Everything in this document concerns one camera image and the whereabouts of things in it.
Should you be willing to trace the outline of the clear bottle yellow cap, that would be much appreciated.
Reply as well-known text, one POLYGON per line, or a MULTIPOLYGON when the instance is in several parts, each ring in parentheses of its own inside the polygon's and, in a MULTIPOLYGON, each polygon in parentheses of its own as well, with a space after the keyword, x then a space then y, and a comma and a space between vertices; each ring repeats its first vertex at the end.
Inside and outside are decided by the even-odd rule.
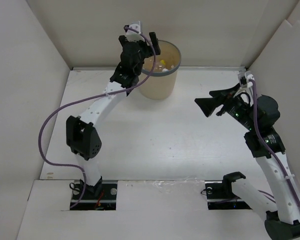
POLYGON ((160 66, 165 66, 165 65, 166 65, 166 61, 163 60, 163 59, 161 59, 161 60, 159 61, 159 65, 160 65, 160 66))

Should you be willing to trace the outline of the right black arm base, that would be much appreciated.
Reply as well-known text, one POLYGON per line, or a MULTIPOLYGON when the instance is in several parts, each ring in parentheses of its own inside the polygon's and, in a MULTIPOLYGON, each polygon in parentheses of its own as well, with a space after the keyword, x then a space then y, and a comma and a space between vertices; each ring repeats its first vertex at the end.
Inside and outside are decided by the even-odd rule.
POLYGON ((208 210, 251 210, 232 191, 232 183, 239 179, 246 179, 246 176, 236 171, 224 175, 221 180, 205 180, 201 194, 206 196, 208 210))

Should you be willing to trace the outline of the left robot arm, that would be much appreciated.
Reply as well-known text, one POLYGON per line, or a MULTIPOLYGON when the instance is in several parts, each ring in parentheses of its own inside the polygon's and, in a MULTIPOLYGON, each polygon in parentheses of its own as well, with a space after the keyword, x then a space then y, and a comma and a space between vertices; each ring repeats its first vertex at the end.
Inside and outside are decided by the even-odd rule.
POLYGON ((150 45, 133 31, 121 35, 120 62, 110 77, 103 96, 97 98, 79 116, 69 116, 66 120, 66 144, 84 169, 86 180, 81 180, 80 186, 90 198, 97 198, 102 192, 103 180, 96 161, 102 141, 97 129, 115 106, 137 86, 145 59, 160 55, 156 33, 150 32, 149 37, 150 45))

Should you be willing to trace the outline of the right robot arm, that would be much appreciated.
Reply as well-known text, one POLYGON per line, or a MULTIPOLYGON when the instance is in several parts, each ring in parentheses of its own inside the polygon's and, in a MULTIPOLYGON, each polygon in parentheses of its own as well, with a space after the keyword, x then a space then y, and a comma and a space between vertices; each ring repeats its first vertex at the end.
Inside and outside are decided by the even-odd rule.
POLYGON ((207 117, 229 114, 246 128, 245 143, 271 193, 258 190, 243 173, 236 171, 224 175, 221 180, 206 183, 203 191, 208 208, 234 209, 239 201, 258 214, 272 240, 297 239, 300 238, 300 191, 289 168, 283 141, 274 128, 280 118, 279 106, 272 97, 258 95, 253 80, 248 86, 251 93, 247 100, 242 98, 247 90, 237 84, 211 91, 208 98, 196 98, 195 103, 207 117))

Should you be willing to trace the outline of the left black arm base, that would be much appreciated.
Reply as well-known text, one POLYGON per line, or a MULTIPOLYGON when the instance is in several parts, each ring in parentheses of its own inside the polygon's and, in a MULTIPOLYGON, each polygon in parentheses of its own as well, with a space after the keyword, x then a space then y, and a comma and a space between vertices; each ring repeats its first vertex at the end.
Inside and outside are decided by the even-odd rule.
MULTIPOLYGON (((78 181, 69 184, 72 190, 70 207, 75 205, 81 196, 81 185, 78 181)), ((102 183, 102 190, 94 196, 88 190, 85 191, 82 199, 77 205, 71 207, 71 211, 115 211, 117 206, 117 181, 104 181, 102 183)))

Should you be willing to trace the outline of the beige bin with grey rim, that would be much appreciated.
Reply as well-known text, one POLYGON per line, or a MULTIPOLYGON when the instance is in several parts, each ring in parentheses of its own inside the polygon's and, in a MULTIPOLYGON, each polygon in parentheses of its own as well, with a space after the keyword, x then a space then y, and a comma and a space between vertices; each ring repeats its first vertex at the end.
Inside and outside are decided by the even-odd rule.
POLYGON ((140 80, 144 80, 145 77, 149 78, 138 87, 143 96, 152 100, 164 100, 172 94, 182 60, 179 48, 173 43, 159 40, 159 47, 160 55, 144 60, 140 80), (165 60, 166 65, 160 65, 160 60, 165 60), (162 72, 163 68, 170 68, 172 65, 174 69, 162 72))

